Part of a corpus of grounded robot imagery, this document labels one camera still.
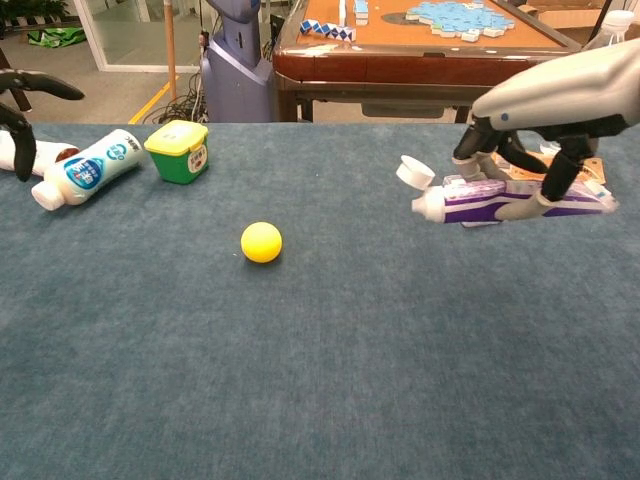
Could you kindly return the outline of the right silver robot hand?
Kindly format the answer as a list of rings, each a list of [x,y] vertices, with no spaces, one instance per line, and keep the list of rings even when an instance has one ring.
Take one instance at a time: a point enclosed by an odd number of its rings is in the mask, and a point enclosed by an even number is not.
[[[452,161],[468,181],[502,178],[492,162],[544,176],[529,198],[495,212],[498,221],[541,216],[561,201],[603,137],[639,122],[639,42],[584,50],[524,70],[472,105],[472,123]]]

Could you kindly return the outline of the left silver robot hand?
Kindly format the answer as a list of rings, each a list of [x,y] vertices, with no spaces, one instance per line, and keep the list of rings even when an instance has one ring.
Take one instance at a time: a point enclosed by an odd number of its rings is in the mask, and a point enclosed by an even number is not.
[[[1,91],[17,88],[22,91],[46,92],[66,100],[82,100],[85,94],[70,83],[47,73],[6,69],[1,70]],[[1,104],[1,125],[13,139],[14,171],[20,181],[26,182],[33,170],[36,157],[36,140],[31,124],[15,109]]]

